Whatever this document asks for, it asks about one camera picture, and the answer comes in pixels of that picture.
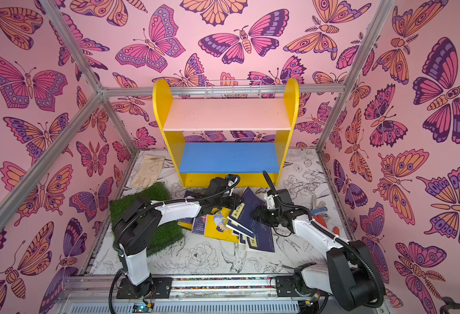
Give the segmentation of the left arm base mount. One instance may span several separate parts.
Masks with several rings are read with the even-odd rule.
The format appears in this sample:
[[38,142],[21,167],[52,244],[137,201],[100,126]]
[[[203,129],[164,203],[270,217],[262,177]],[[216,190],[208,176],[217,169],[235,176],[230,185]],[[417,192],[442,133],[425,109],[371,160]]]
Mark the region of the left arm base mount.
[[139,285],[133,285],[128,277],[121,280],[116,298],[121,299],[167,299],[170,297],[171,277],[150,277]]

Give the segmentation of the navy book yellow label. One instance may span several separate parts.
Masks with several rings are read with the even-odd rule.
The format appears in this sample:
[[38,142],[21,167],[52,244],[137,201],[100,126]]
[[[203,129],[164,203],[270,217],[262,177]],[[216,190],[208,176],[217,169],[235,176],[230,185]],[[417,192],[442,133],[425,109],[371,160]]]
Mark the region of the navy book yellow label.
[[243,203],[230,211],[227,228],[246,240],[254,237],[254,228],[257,221],[253,218],[253,212],[263,205],[263,200],[257,197],[249,187],[241,196]]

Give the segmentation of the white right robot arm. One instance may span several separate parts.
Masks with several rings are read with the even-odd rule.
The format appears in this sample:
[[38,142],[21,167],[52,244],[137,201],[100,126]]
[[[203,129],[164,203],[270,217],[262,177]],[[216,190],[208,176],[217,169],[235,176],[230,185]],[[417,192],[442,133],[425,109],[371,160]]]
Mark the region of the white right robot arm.
[[299,270],[300,285],[329,294],[346,311],[383,305],[383,277],[365,243],[349,241],[328,230],[314,220],[309,209],[295,205],[286,189],[271,188],[265,202],[253,212],[255,220],[288,229],[323,255],[323,265]]

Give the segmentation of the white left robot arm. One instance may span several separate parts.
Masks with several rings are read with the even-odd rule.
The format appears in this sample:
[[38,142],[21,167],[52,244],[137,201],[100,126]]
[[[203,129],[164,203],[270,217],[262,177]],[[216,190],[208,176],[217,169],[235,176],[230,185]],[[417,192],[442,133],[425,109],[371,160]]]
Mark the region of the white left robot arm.
[[113,249],[133,287],[144,286],[150,280],[147,248],[159,226],[183,218],[211,215],[215,209],[235,208],[240,200],[233,190],[239,183],[240,177],[230,174],[212,179],[204,193],[195,198],[151,201],[140,197],[134,201],[113,225]]

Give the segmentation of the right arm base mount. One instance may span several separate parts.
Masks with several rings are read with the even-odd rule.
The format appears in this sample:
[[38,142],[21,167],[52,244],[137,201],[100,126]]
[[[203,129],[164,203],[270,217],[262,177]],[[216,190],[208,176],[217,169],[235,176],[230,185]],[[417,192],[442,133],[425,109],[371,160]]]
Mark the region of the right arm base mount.
[[298,275],[278,276],[274,280],[278,297],[312,297],[317,293],[316,289],[307,287]]

